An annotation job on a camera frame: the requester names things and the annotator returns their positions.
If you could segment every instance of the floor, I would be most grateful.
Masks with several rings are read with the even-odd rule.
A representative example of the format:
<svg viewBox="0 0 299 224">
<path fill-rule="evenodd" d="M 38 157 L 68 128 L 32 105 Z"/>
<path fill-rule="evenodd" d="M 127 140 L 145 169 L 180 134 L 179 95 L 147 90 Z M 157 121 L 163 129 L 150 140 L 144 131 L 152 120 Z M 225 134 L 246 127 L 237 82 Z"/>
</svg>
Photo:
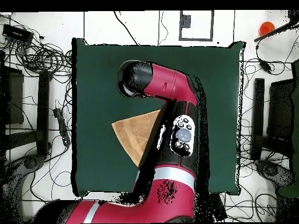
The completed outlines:
<svg viewBox="0 0 299 224">
<path fill-rule="evenodd" d="M 196 29 L 191 30 L 189 33 L 183 33 L 188 38 L 209 38 L 210 33 L 210 14 L 202 11 L 184 11 L 185 15 L 200 16 L 196 17 L 198 23 Z M 251 126 L 251 111 L 252 107 L 252 83 L 255 78 L 265 78 L 265 95 L 269 91 L 271 82 L 280 81 L 282 79 L 292 78 L 291 71 L 286 69 L 283 73 L 277 76 L 269 75 L 260 70 L 258 63 L 256 63 L 256 43 L 253 42 L 258 36 L 259 26 L 265 22 L 270 21 L 276 27 L 285 24 L 288 19 L 286 10 L 215 10 L 214 12 L 214 35 L 213 42 L 208 41 L 179 41 L 179 11 L 145 11 L 145 12 L 116 12 L 117 17 L 127 26 L 131 35 L 134 37 L 138 44 L 152 45 L 152 46 L 219 46 L 227 47 L 233 41 L 245 41 L 246 49 L 244 53 L 244 61 L 246 66 L 244 85 L 248 84 L 245 95 L 243 97 L 242 112 L 242 135 L 241 142 L 244 142 L 242 156 L 246 157 L 246 150 L 249 148 L 249 142 L 246 138 L 250 134 Z M 73 37 L 85 38 L 88 44 L 122 44 L 132 45 L 133 39 L 128 34 L 127 30 L 116 19 L 113 12 L 37 12 L 37 13 L 13 13 L 11 18 L 31 29 L 34 33 L 37 32 L 44 36 L 43 43 L 55 44 L 61 48 L 64 54 L 71 49 L 71 39 Z M 2 24 L 8 23 L 8 19 L 0 17 L 0 31 L 3 27 Z M 267 61 L 286 61 L 293 62 L 299 57 L 299 40 L 295 42 L 298 34 L 296 30 L 289 30 L 288 32 L 281 33 L 278 36 L 270 37 L 260 43 L 259 57 Z M 24 75 L 27 72 L 20 66 L 17 66 L 15 56 L 11 56 L 11 67 L 20 68 L 23 70 Z M 280 64 L 275 64 L 274 73 L 279 74 L 283 69 Z M 56 80 L 52 80 L 50 85 L 50 107 L 53 109 L 55 106 L 62 104 L 65 97 L 65 92 L 68 89 L 66 72 L 59 72 Z M 24 100 L 26 103 L 23 110 L 26 113 L 33 128 L 36 128 L 36 110 L 33 100 L 37 100 L 37 78 L 26 77 L 24 84 Z M 68 105 L 69 110 L 64 112 L 66 122 L 71 119 L 71 105 Z M 265 103 L 265 113 L 267 112 L 267 103 Z M 267 114 L 264 116 L 264 131 L 266 131 Z M 24 131 L 22 129 L 29 128 L 29 123 L 25 121 L 22 125 L 11 125 L 11 129 L 7 126 L 9 132 Z M 57 120 L 50 116 L 49 140 L 53 141 L 52 156 L 59 155 L 64 150 L 61 138 L 59 135 Z M 29 149 L 34 152 L 35 144 L 25 145 L 7 152 L 8 160 L 15 160 L 23 156 Z M 76 197 L 72 193 L 70 185 L 69 173 L 72 164 L 72 150 L 71 148 L 63 155 L 53 159 L 51 164 L 45 164 L 36 173 L 36 178 L 33 183 L 34 193 L 45 201 L 61 198 L 62 200 L 72 200 Z M 263 153 L 262 157 L 266 158 L 269 153 Z M 281 155 L 275 154 L 272 159 L 281 162 Z M 240 171 L 239 183 L 242 187 L 242 192 L 239 196 L 229 196 L 225 193 L 222 194 L 223 201 L 227 214 L 230 219 L 226 222 L 273 222 L 276 200 L 268 195 L 275 196 L 274 188 L 270 182 L 261 178 L 256 172 L 254 165 L 250 164 L 251 161 L 242 159 L 244 166 Z M 282 165 L 287 167 L 288 160 L 282 160 Z M 30 184 L 32 183 L 33 175 L 30 174 L 26 178 L 23 186 L 23 210 L 26 216 L 34 215 L 38 209 L 43 206 L 43 202 L 35 198 L 29 191 Z M 85 199 L 102 199 L 113 200 L 116 196 L 114 193 L 105 192 L 92 192 Z M 257 203 L 260 207 L 256 212 L 253 201 L 256 197 Z"/>
</svg>

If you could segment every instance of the silver band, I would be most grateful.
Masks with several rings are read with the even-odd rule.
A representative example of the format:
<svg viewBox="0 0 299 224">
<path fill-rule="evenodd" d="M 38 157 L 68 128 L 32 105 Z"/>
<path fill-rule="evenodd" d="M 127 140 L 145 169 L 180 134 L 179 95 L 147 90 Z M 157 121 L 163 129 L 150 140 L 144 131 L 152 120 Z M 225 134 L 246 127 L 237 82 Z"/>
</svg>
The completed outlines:
<svg viewBox="0 0 299 224">
<path fill-rule="evenodd" d="M 99 208 L 99 206 L 100 206 L 100 204 L 97 201 L 92 205 L 91 209 L 89 210 L 89 212 L 84 220 L 84 223 L 92 222 L 92 219 L 95 216 L 96 210 Z"/>
<path fill-rule="evenodd" d="M 189 186 L 194 191 L 194 177 L 180 168 L 176 167 L 159 167 L 155 169 L 154 180 L 175 180 Z"/>
</svg>

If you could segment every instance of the orange cup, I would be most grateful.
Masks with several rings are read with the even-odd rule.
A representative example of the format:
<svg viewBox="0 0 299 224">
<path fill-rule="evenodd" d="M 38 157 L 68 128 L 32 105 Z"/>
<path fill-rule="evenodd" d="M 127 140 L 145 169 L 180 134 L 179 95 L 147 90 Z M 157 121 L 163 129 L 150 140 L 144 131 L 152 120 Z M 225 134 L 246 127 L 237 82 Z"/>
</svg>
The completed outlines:
<svg viewBox="0 0 299 224">
<path fill-rule="evenodd" d="M 263 36 L 272 32 L 275 29 L 272 22 L 264 22 L 259 28 L 259 35 Z"/>
</svg>

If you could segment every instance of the green table surface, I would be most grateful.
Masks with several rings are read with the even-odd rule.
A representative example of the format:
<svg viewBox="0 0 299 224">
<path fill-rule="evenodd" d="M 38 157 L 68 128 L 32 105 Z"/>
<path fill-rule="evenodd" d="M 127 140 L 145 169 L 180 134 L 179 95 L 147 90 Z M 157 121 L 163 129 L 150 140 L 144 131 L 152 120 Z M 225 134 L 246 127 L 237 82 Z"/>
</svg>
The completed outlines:
<svg viewBox="0 0 299 224">
<path fill-rule="evenodd" d="M 197 75 L 207 98 L 209 190 L 238 194 L 237 121 L 240 54 L 245 43 L 220 47 L 86 45 L 77 39 L 78 191 L 131 191 L 137 168 L 118 141 L 112 123 L 160 109 L 158 99 L 123 97 L 117 71 L 127 60 L 153 61 Z"/>
</svg>

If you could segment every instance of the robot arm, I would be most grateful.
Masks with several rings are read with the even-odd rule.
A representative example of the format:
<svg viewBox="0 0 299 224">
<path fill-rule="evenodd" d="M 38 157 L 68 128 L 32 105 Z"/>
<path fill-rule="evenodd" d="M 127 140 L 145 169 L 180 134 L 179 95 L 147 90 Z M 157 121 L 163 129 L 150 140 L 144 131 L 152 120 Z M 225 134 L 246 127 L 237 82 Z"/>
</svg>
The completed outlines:
<svg viewBox="0 0 299 224">
<path fill-rule="evenodd" d="M 199 111 L 192 81 L 179 71 L 141 61 L 125 62 L 118 77 L 124 96 L 156 97 L 165 102 L 140 161 L 133 192 L 122 196 L 123 202 L 133 205 L 56 201 L 43 207 L 34 222 L 193 222 Z"/>
</svg>

